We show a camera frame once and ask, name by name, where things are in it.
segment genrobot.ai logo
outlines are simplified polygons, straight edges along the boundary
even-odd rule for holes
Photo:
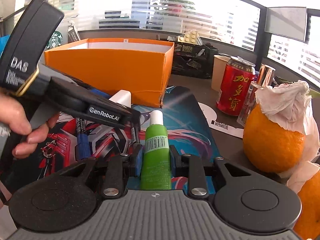
[[[119,116],[116,116],[114,114],[106,113],[106,112],[104,112],[102,110],[94,109],[94,107],[92,107],[92,106],[89,108],[89,111],[90,111],[90,113],[101,115],[103,117],[106,117],[106,118],[109,118],[109,119],[112,119],[112,120],[119,121],[119,119],[120,119]]]

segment desk mat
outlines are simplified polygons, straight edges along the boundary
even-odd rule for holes
[[[132,106],[141,112],[140,140],[144,144],[145,130],[150,123],[150,113],[156,108]],[[161,109],[164,125],[168,130],[169,144],[178,152],[190,153],[213,160],[219,151],[212,138],[206,118],[191,91],[185,87],[168,87]],[[131,130],[124,130],[86,121],[91,154],[110,158],[116,154],[132,153]],[[50,175],[77,161],[76,119],[60,113],[56,126],[49,131],[47,139],[38,145],[28,158],[15,160],[9,170],[0,175],[0,188],[5,187],[11,194],[19,188]],[[172,189],[187,189],[187,178],[172,178]],[[211,178],[208,189],[214,193]],[[128,188],[138,188],[139,181],[128,181]]]

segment white plastic bag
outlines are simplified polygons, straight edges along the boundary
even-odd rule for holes
[[[282,128],[298,131],[306,135],[302,156],[297,165],[279,174],[281,178],[290,177],[304,162],[312,161],[319,150],[319,131],[312,114],[309,85],[298,80],[292,84],[278,87],[264,87],[255,92],[261,112]]]
[[[317,163],[311,163],[309,161],[300,163],[292,176],[288,179],[287,187],[298,194],[305,182],[311,179],[319,169],[320,165]]]

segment paper box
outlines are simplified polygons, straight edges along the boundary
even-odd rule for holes
[[[86,39],[44,53],[47,66],[132,103],[160,107],[172,67],[173,42],[143,39]]]

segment human hand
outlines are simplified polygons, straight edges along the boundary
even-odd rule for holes
[[[38,143],[43,142],[47,138],[49,128],[55,126],[58,118],[59,113],[32,131],[22,105],[14,98],[0,93],[0,122],[7,124],[17,134],[28,135],[26,142],[19,143],[12,150],[13,156],[17,159],[26,158],[33,153]]]

